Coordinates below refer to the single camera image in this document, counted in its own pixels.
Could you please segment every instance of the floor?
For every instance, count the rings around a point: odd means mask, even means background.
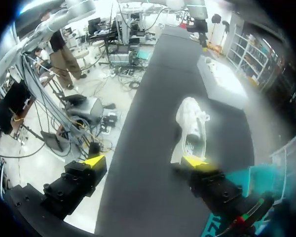
[[[154,46],[142,46],[141,50],[150,52],[150,55],[152,55]],[[86,60],[88,63],[93,63],[95,61],[91,55],[90,57],[87,57]],[[83,65],[82,60],[78,60],[78,63]],[[96,96],[100,98],[103,105],[108,105],[110,103],[114,103],[116,105],[116,109],[113,110],[118,116],[116,127],[111,130],[109,135],[101,134],[99,136],[99,139],[104,142],[105,147],[109,148],[112,143],[114,150],[132,100],[136,94],[136,90],[130,90],[130,88],[126,85],[122,86],[118,81],[117,76],[110,75],[111,71],[106,65],[100,66],[96,64],[96,67],[92,67],[90,70],[91,72],[87,74],[88,77],[86,79],[81,79],[79,81],[73,79],[75,89],[72,91],[65,90],[65,95],[76,94],[78,92],[84,96]],[[144,72],[135,73],[134,78],[140,79],[143,73]],[[128,78],[122,77],[119,79],[122,82],[125,80],[130,80]],[[55,103],[59,104],[59,99],[53,94],[51,87],[48,85],[45,89],[48,91],[48,94],[55,101]],[[25,125],[37,134],[40,134],[41,130],[50,130],[50,132],[54,132],[55,129],[53,129],[51,126],[51,116],[49,116],[49,121],[47,122],[46,111],[41,108],[39,103],[36,103],[36,106],[37,110],[35,105],[32,105],[30,108],[29,113],[25,119]],[[42,129],[39,125],[37,111]],[[24,137],[25,136],[28,136],[28,140],[26,141],[26,139],[24,139],[25,144],[21,146],[20,142],[14,140],[12,137],[3,135],[0,140],[0,154],[16,157],[26,156],[37,151],[43,145],[43,142],[35,138],[32,134],[25,133]],[[45,183],[51,183],[59,178],[60,174],[64,172],[65,163],[76,160],[78,156],[78,151],[73,149],[67,157],[62,158],[56,156],[45,146],[37,154],[28,158],[6,158],[5,170],[13,186],[21,185],[23,187],[27,183],[30,183],[37,190],[43,193],[43,185]],[[109,167],[111,164],[113,151],[106,152],[105,156],[107,159],[107,166]],[[97,209],[100,205],[105,180],[106,176],[97,186],[96,191],[92,197],[84,198],[75,212],[65,218],[66,222],[90,233],[94,233],[95,224],[97,221]]]

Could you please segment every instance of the white box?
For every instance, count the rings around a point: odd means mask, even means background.
[[[208,98],[242,110],[248,96],[234,72],[209,57],[200,56],[197,67],[203,78]]]

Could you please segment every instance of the black table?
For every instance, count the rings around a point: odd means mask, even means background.
[[[171,170],[175,114],[196,98],[211,120],[206,156],[226,171],[254,164],[245,114],[208,99],[197,68],[203,52],[189,33],[166,27],[121,132],[107,176],[95,233],[104,237],[199,237],[209,216]]]

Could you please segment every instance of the screw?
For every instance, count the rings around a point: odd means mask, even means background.
[[[47,191],[51,189],[51,187],[50,187],[50,185],[49,185],[49,184],[44,184],[44,186],[43,186],[43,187],[44,187],[44,189],[46,189]]]

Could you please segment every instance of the khaki pants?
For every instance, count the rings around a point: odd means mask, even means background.
[[[57,79],[62,88],[67,88],[68,85],[73,83],[68,71],[75,79],[80,79],[81,70],[79,64],[67,46],[52,53],[50,55],[50,63],[53,66],[53,71],[59,75]]]

